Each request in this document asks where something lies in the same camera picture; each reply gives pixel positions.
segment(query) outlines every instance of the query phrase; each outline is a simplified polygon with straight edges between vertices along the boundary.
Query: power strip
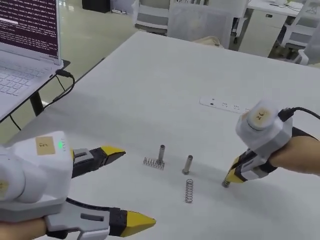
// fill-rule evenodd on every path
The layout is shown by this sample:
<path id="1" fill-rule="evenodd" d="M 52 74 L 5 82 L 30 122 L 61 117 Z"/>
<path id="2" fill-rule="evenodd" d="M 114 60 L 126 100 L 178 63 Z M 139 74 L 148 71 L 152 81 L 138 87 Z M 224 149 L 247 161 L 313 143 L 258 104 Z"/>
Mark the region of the power strip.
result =
<path id="1" fill-rule="evenodd" d="M 242 107 L 237 104 L 231 104 L 226 101 L 221 101 L 212 96 L 201 97 L 199 103 L 204 106 L 221 109 L 221 110 L 229 111 L 236 114 L 244 114 L 250 111 L 248 107 Z"/>

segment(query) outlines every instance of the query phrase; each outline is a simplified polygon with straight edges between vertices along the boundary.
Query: floor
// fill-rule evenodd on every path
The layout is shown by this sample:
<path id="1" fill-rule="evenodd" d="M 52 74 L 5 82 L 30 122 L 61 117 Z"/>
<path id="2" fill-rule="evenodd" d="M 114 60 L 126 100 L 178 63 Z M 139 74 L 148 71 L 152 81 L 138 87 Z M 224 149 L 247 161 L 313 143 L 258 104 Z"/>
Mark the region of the floor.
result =
<path id="1" fill-rule="evenodd" d="M 66 69 L 80 78 L 102 58 L 108 56 L 137 30 L 129 16 L 99 13 L 82 9 L 81 0 L 60 0 L 61 54 L 71 62 Z M 61 78 L 64 87 L 71 84 Z M 57 80 L 52 80 L 41 91 L 43 101 L 49 103 L 62 92 Z M 12 117 L 23 128 L 34 117 L 30 102 L 21 106 Z M 0 124 L 0 144 L 7 142 L 19 130 L 7 118 Z"/>

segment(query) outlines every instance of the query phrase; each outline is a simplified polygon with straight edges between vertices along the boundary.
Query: metal spring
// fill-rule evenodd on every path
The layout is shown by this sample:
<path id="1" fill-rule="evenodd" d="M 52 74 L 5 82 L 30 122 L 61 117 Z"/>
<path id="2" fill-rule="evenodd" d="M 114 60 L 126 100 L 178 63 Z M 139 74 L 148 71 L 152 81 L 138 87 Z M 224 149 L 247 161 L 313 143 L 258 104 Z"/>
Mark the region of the metal spring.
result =
<path id="1" fill-rule="evenodd" d="M 230 186 L 230 182 L 227 181 L 226 179 L 224 179 L 223 182 L 221 183 L 221 185 L 222 185 L 222 187 L 227 189 Z"/>
<path id="2" fill-rule="evenodd" d="M 160 169 L 160 170 L 163 170 L 165 168 L 164 162 L 159 163 L 156 159 L 147 158 L 147 157 L 144 158 L 143 164 L 155 169 Z"/>
<path id="3" fill-rule="evenodd" d="M 187 204 L 191 204 L 194 199 L 194 181 L 192 179 L 188 179 L 185 182 L 185 198 L 184 201 Z"/>

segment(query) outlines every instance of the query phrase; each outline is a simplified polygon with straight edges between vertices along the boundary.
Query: white plastic housing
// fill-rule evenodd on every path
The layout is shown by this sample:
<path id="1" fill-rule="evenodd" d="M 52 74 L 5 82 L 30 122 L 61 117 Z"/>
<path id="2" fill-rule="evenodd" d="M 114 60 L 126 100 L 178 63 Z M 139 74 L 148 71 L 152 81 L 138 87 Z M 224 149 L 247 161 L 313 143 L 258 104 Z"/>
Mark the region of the white plastic housing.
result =
<path id="1" fill-rule="evenodd" d="M 257 149 L 273 141 L 283 130 L 284 123 L 278 117 L 278 112 L 271 101 L 261 100 L 251 111 L 240 116 L 235 128 L 236 134 L 249 149 L 256 152 Z"/>
<path id="2" fill-rule="evenodd" d="M 42 137 L 49 138 L 50 149 L 39 152 L 39 145 L 43 145 Z M 16 199 L 13 202 L 0 202 L 0 209 L 27 210 L 61 204 L 66 200 L 71 184 L 73 158 L 62 131 L 17 142 L 8 150 L 15 155 L 15 162 L 19 163 L 8 182 L 10 192 L 7 191 L 8 197 Z"/>
<path id="3" fill-rule="evenodd" d="M 19 161 L 0 146 L 0 202 L 16 199 L 25 188 L 25 175 Z"/>

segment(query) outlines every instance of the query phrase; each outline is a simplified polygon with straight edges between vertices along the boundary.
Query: metal peg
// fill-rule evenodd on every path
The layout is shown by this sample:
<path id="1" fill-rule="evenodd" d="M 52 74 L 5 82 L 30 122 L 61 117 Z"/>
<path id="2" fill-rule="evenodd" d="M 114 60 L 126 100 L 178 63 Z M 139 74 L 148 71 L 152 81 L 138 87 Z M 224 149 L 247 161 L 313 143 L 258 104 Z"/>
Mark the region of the metal peg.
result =
<path id="1" fill-rule="evenodd" d="M 184 175 L 188 175 L 189 174 L 189 170 L 192 164 L 192 160 L 194 159 L 194 157 L 192 155 L 189 155 L 186 162 L 185 162 L 185 166 L 184 169 L 182 169 L 182 173 Z"/>
<path id="2" fill-rule="evenodd" d="M 158 160 L 157 160 L 157 163 L 160 164 L 160 165 L 164 163 L 165 149 L 166 149 L 165 145 L 161 145 L 160 146 L 159 157 L 158 157 Z"/>
<path id="3" fill-rule="evenodd" d="M 230 182 L 227 181 L 227 177 L 223 180 L 223 182 L 221 183 L 222 187 L 224 187 L 225 189 L 227 189 L 230 186 Z"/>

